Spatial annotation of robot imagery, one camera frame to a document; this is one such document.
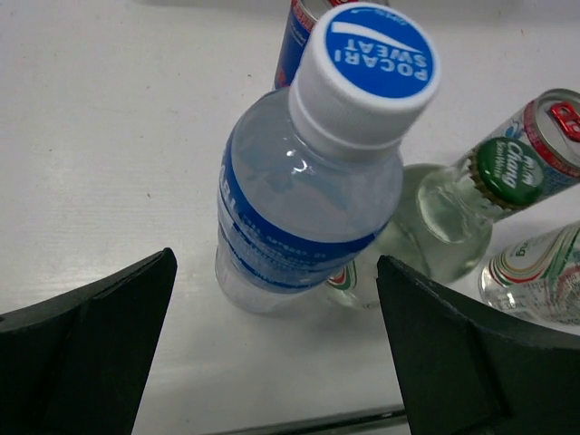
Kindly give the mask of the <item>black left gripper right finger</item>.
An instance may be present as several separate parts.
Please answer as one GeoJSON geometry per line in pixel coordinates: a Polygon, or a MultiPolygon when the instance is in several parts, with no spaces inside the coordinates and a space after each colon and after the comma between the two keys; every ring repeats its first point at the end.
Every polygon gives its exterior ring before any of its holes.
{"type": "Polygon", "coordinates": [[[413,434],[576,434],[579,338],[488,307],[401,261],[377,290],[413,434]]]}

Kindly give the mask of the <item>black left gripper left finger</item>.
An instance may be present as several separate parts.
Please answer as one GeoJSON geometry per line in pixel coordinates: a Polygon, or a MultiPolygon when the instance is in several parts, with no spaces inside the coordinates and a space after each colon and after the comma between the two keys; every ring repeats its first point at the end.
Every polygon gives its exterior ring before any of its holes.
{"type": "Polygon", "coordinates": [[[2,433],[130,434],[177,269],[165,248],[2,314],[2,433]]]}

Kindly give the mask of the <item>small pocari sweat bottle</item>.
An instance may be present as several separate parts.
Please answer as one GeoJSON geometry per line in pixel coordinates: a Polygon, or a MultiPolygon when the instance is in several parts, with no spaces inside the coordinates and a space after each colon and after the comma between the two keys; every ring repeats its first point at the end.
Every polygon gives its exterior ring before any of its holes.
{"type": "Polygon", "coordinates": [[[223,152],[215,274],[233,305],[273,311],[381,234],[401,196],[401,141],[440,77],[431,38],[387,5],[317,20],[291,83],[246,110],[223,152]]]}

